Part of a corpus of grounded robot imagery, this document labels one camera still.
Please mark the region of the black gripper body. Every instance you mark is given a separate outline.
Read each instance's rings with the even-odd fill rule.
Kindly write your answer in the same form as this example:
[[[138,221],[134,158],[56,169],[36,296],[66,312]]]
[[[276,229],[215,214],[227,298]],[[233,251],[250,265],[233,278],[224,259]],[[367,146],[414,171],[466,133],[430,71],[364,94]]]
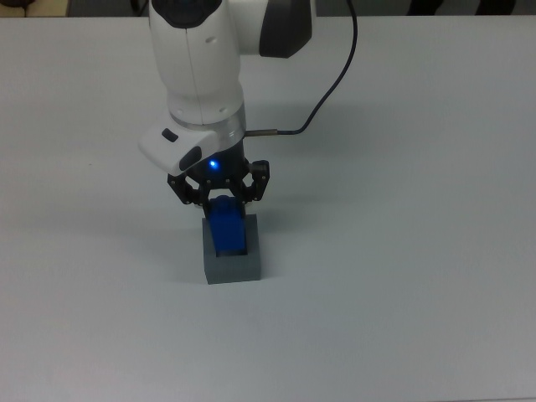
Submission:
[[[202,159],[201,148],[196,146],[183,157],[183,167],[188,168],[185,174],[194,182],[208,179],[212,182],[212,189],[227,188],[233,193],[233,178],[237,178],[244,160],[243,142],[205,159]]]

